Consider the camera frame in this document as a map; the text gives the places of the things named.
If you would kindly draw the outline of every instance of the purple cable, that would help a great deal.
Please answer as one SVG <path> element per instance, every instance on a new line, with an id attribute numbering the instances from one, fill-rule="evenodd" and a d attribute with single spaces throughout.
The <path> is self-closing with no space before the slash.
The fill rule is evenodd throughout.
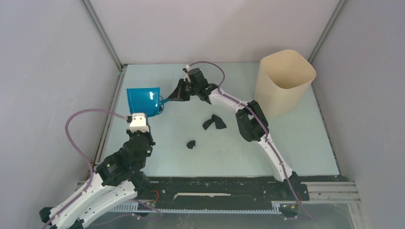
<path id="1" fill-rule="evenodd" d="M 193 65 L 195 65 L 195 64 L 198 64 L 198 63 L 207 63 L 207 64 L 210 64 L 210 65 L 213 65 L 213 66 L 217 67 L 217 68 L 222 72 L 223 77 L 222 77 L 221 82 L 218 84 L 218 92 L 219 92 L 219 94 L 221 94 L 222 96 L 224 96 L 224 97 L 226 97 L 226 98 L 228 98 L 228 99 L 234 101 L 235 103 L 237 103 L 237 104 L 243 106 L 244 108 L 246 108 L 246 109 L 253 115 L 253 117 L 256 119 L 256 121 L 259 123 L 259 125 L 262 127 L 262 129 L 264 130 L 264 132 L 265 132 L 265 134 L 266 134 L 266 137 L 265 137 L 266 143 L 271 147 L 271 149 L 273 150 L 274 154 L 277 156 L 277 158 L 278 158 L 278 160 L 279 160 L 279 162 L 280 162 L 280 164 L 281 164 L 281 167 L 283 168 L 284 176 L 286 177 L 287 183 L 288 183 L 288 185 L 289 185 L 289 187 L 290 187 L 290 189 L 291 189 L 291 192 L 292 192 L 293 195 L 294 195 L 294 198 L 297 200 L 298 204 L 302 207 L 302 210 L 308 215 L 308 217 L 309 217 L 311 220 L 316 221 L 316 220 L 307 212 L 307 210 L 304 208 L 304 206 L 302 205 L 301 201 L 299 200 L 297 194 L 295 193 L 295 190 L 294 190 L 294 188 L 292 187 L 292 184 L 291 184 L 291 182 L 290 182 L 290 180 L 289 180 L 289 178 L 288 178 L 286 168 L 284 167 L 284 164 L 283 164 L 283 161 L 281 160 L 280 155 L 277 153 L 277 151 L 276 151 L 276 149 L 274 148 L 273 144 L 271 144 L 271 143 L 268 141 L 268 139 L 267 139 L 269 133 L 268 133 L 268 130 L 266 129 L 265 125 L 260 121 L 259 117 L 253 112 L 252 109 L 250 109 L 250 107 L 248 107 L 246 104 L 240 103 L 238 100 L 236 100 L 236 99 L 230 97 L 229 95 L 227 95 L 227 94 L 225 94 L 224 92 L 221 91 L 221 85 L 222 85 L 222 83 L 225 81 L 225 72 L 223 71 L 223 69 L 222 69 L 220 66 L 218 66 L 218 65 L 215 64 L 215 63 L 209 62 L 209 61 L 197 61 L 197 62 L 194 62 L 194 63 L 190 64 L 189 66 L 191 67 L 191 66 L 193 66 Z"/>
<path id="2" fill-rule="evenodd" d="M 150 205 L 147 205 L 147 204 L 145 204 L 145 203 L 142 203 L 141 201 L 139 201 L 139 200 L 137 200 L 137 199 L 132 199 L 131 201 L 135 201 L 135 202 L 137 202 L 138 204 L 143 205 L 143 206 L 149 208 L 149 209 L 152 210 L 152 211 L 156 211 L 156 212 L 160 215 L 160 217 L 158 217 L 158 218 L 147 218 L 147 217 L 143 217 L 143 216 L 137 216 L 137 218 L 142 218 L 142 219 L 146 219 L 146 220 L 159 220 L 159 219 L 162 219 L 162 218 L 163 218 L 163 213 L 161 213 L 161 211 L 157 210 L 156 208 L 154 208 L 154 207 L 152 207 L 152 206 L 150 206 Z M 110 222 L 112 222 L 112 221 L 114 221 L 114 220 L 116 220 L 116 219 L 119 219 L 119 218 L 122 218 L 122 217 L 127 217 L 127 216 L 133 216 L 133 214 L 132 214 L 132 213 L 123 214 L 123 215 L 114 217 L 114 218 L 112 218 L 112 219 L 110 219 L 110 220 L 107 220 L 106 222 L 97 223 L 97 224 L 92 224 L 91 226 L 102 226 L 102 225 L 105 225 L 105 224 L 107 224 L 107 223 L 110 223 Z"/>
<path id="3" fill-rule="evenodd" d="M 89 178 L 89 181 L 88 181 L 87 185 L 86 185 L 85 188 L 83 189 L 83 191 L 87 191 L 87 189 L 89 188 L 89 186 L 90 186 L 90 184 L 91 184 L 91 181 L 93 180 L 93 168 L 92 168 L 92 166 L 91 166 L 91 163 L 90 163 L 89 159 L 88 159 L 88 158 L 86 157 L 86 155 L 79 149 L 79 147 L 77 147 L 77 145 L 76 145 L 75 142 L 73 141 L 72 137 L 70 136 L 69 128 L 68 128 L 68 127 L 69 127 L 70 121 L 71 121 L 74 117 L 76 117 L 76 116 L 78 116 L 78 115 L 80 115 L 80 114 L 83 114 L 83 113 L 87 113 L 87 112 L 104 112 L 104 113 L 108 113 L 108 114 L 111 114 L 111 115 L 115 115 L 116 117 L 122 118 L 122 119 L 124 119 L 124 120 L 127 119 L 127 117 L 125 117 L 125 116 L 123 116 L 123 115 L 120 115 L 120 114 L 117 114 L 117 113 L 115 113 L 115 112 L 112 112 L 112 111 L 109 111 L 109 110 L 105 110 L 105 109 L 85 109 L 85 110 L 78 111 L 78 112 L 74 113 L 72 116 L 70 116 L 70 117 L 67 119 L 66 124 L 64 125 L 64 131 L 66 132 L 67 139 L 69 140 L 70 144 L 72 144 L 73 148 L 75 148 L 75 150 L 80 154 L 80 156 L 82 156 L 82 158 L 86 161 L 86 164 L 87 164 L 87 166 L 89 167 L 89 170 L 90 170 L 90 178 Z M 63 212 L 67 207 L 69 207 L 73 202 L 75 202 L 79 197 L 81 197 L 81 195 L 82 195 L 82 193 L 80 192 L 79 194 L 77 194 L 77 196 L 75 196 L 72 200 L 70 200 L 65 206 L 63 206 L 59 211 L 57 211 L 57 212 L 55 213 L 55 215 L 53 215 L 53 216 L 48 220 L 48 222 L 45 223 L 45 225 L 42 227 L 42 229 L 46 229 L 46 227 L 49 225 L 49 223 L 51 223 L 52 220 L 55 219 L 55 216 L 56 216 L 56 215 L 59 215 L 61 212 Z"/>

